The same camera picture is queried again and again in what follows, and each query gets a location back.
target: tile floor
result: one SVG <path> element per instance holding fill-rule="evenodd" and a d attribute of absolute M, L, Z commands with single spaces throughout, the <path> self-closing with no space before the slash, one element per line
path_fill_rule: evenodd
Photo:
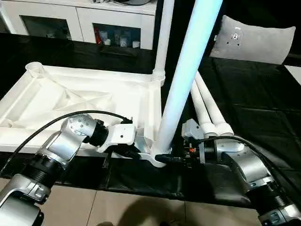
<path fill-rule="evenodd" d="M 0 179 L 0 189 L 7 182 Z M 45 226 L 158 226 L 170 220 L 186 226 L 260 226 L 254 210 L 62 186 L 52 188 L 41 209 Z"/>

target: gray cushion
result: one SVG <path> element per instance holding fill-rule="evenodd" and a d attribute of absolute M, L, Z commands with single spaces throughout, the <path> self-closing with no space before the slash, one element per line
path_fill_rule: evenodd
<path fill-rule="evenodd" d="M 296 27 L 264 28 L 243 24 L 228 16 L 211 51 L 211 57 L 282 64 L 293 41 Z"/>

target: black cloth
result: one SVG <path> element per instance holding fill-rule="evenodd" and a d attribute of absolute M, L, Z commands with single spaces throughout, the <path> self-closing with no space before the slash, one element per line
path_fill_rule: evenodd
<path fill-rule="evenodd" d="M 55 40 L 20 35 L 0 34 L 5 58 L 2 59 L 1 97 L 25 72 L 32 61 L 44 65 L 151 73 L 154 53 L 150 50 L 100 48 L 91 43 Z M 175 63 L 169 50 L 166 62 L 166 82 L 161 89 L 164 109 Z M 226 121 L 236 134 L 250 139 L 272 154 L 274 161 L 290 179 L 301 185 L 301 86 L 279 65 L 205 57 L 199 68 L 209 90 Z M 182 151 L 181 125 L 194 118 L 195 110 L 188 98 L 173 147 Z M 0 153 L 0 166 L 9 153 Z M 4 173 L 10 178 L 21 171 L 25 159 L 33 154 L 20 153 Z M 280 158 L 291 167 L 283 166 Z M 108 169 L 102 169 L 103 158 L 75 157 L 59 178 L 58 184 L 89 189 L 166 197 L 251 207 L 248 198 L 231 172 L 223 165 L 207 164 L 194 169 L 182 165 L 155 168 L 147 161 L 112 159 Z"/>

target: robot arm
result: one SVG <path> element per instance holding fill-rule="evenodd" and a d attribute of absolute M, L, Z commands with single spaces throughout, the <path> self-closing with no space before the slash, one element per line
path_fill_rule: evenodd
<path fill-rule="evenodd" d="M 263 226 L 300 225 L 300 211 L 250 147 L 223 137 L 215 137 L 218 139 L 214 138 L 213 146 L 206 147 L 199 142 L 204 138 L 204 132 L 193 119 L 183 124 L 182 136 L 189 143 L 185 157 L 157 155 L 157 161 L 183 162 L 193 168 L 194 163 L 205 163 L 208 157 L 214 162 L 228 165 L 242 182 L 244 192 L 257 210 Z"/>
<path fill-rule="evenodd" d="M 100 152 L 117 144 L 132 145 L 133 124 L 105 127 L 88 114 L 67 118 L 37 151 L 21 174 L 16 174 L 0 192 L 0 226 L 40 226 L 43 204 L 61 173 L 68 167 L 82 143 L 98 146 Z"/>

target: white pole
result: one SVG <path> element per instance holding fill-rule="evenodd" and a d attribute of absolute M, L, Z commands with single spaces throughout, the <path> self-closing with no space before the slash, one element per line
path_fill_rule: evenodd
<path fill-rule="evenodd" d="M 165 62 L 167 56 L 170 27 L 173 19 L 173 11 L 174 0 L 165 0 L 162 11 L 156 65 L 152 75 L 153 80 L 161 81 L 161 86 L 163 86 L 165 81 Z"/>
<path fill-rule="evenodd" d="M 199 92 L 199 89 L 198 89 L 198 86 L 197 86 L 195 80 L 192 83 L 190 93 L 191 93 L 194 108 L 195 108 L 196 113 L 197 113 L 198 124 L 204 132 L 204 137 L 208 138 L 208 137 L 211 137 L 211 136 L 217 136 L 216 127 L 211 122 L 211 119 L 210 119 L 209 114 L 207 112 L 205 103 L 204 103 L 203 98 L 202 98 L 202 96 Z"/>
<path fill-rule="evenodd" d="M 226 123 L 220 109 L 218 108 L 218 106 L 217 106 L 216 102 L 214 101 L 211 93 L 209 92 L 204 80 L 202 79 L 202 76 L 200 75 L 200 73 L 198 71 L 196 73 L 195 81 L 196 81 L 196 84 L 200 91 L 200 94 L 203 98 L 203 101 L 206 105 L 206 108 L 208 110 L 210 118 L 211 118 L 213 124 L 217 128 L 218 135 L 219 136 L 234 135 L 231 126 L 228 123 Z"/>
<path fill-rule="evenodd" d="M 157 140 L 151 147 L 153 157 L 170 152 L 171 141 L 221 5 L 222 0 L 195 1 Z"/>

